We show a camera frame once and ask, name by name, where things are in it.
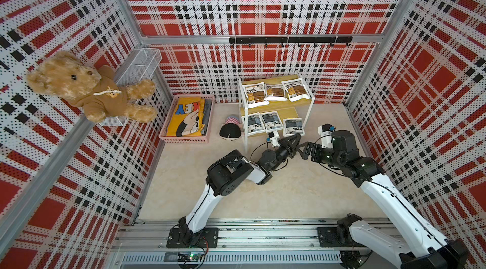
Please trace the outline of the grey coffee bag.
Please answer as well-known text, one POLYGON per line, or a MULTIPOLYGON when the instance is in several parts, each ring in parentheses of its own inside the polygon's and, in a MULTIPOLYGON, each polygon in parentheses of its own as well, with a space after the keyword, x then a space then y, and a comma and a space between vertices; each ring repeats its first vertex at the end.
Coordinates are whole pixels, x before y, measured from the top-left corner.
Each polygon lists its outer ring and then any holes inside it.
POLYGON ((265 126, 266 133, 283 130, 283 122, 277 111, 261 113, 261 118, 265 126))
POLYGON ((242 116, 242 123, 247 123, 246 133, 248 136, 253 136, 260 133, 265 133, 266 128, 262 122, 261 114, 255 113, 248 116, 242 116))
POLYGON ((294 134, 305 135, 302 118, 286 118, 283 120, 283 126, 284 137, 290 137, 294 134))

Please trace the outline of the brown coffee bag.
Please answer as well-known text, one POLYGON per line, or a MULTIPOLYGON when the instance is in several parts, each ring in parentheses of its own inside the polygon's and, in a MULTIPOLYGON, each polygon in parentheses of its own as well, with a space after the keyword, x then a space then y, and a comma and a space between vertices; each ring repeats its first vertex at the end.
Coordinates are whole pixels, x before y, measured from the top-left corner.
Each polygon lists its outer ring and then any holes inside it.
POLYGON ((311 99, 302 78, 284 80, 282 81, 282 85, 286 90, 288 98, 291 102, 299 101, 301 99, 311 99))
POLYGON ((282 84, 265 84, 266 101, 287 101, 286 90, 282 84))
POLYGON ((257 84, 246 84, 242 87, 248 103, 248 108, 256 108, 270 104, 270 102, 265 99, 266 90, 264 82, 259 82, 257 84))

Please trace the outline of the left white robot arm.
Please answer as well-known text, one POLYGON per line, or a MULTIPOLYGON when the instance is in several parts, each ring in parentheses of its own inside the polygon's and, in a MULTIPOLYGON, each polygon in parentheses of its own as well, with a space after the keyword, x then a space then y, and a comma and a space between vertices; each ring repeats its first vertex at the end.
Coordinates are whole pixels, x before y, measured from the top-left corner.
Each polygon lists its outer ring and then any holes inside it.
POLYGON ((258 161, 247 159, 240 151, 233 150, 214 162, 208 170, 203 193, 193 210, 178 221, 179 229, 186 234, 197 234, 207 224, 208 218, 224 197, 235 191, 245 180, 264 185, 272 172, 297 152, 301 134, 280 139, 274 149, 264 151, 258 161))

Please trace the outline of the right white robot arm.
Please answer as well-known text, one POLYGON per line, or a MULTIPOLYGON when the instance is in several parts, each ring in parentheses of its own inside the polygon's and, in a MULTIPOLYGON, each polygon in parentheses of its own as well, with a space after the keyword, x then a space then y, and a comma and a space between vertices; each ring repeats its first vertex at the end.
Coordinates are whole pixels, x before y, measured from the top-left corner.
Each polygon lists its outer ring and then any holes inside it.
POLYGON ((355 137, 347 130, 325 132, 316 142, 298 146, 302 159, 351 179, 386 214, 402 239, 372 227, 358 216, 340 221, 347 236, 393 264, 396 268, 464 268, 469 251, 460 240, 449 240, 429 223, 395 188, 382 167, 361 156, 355 137))

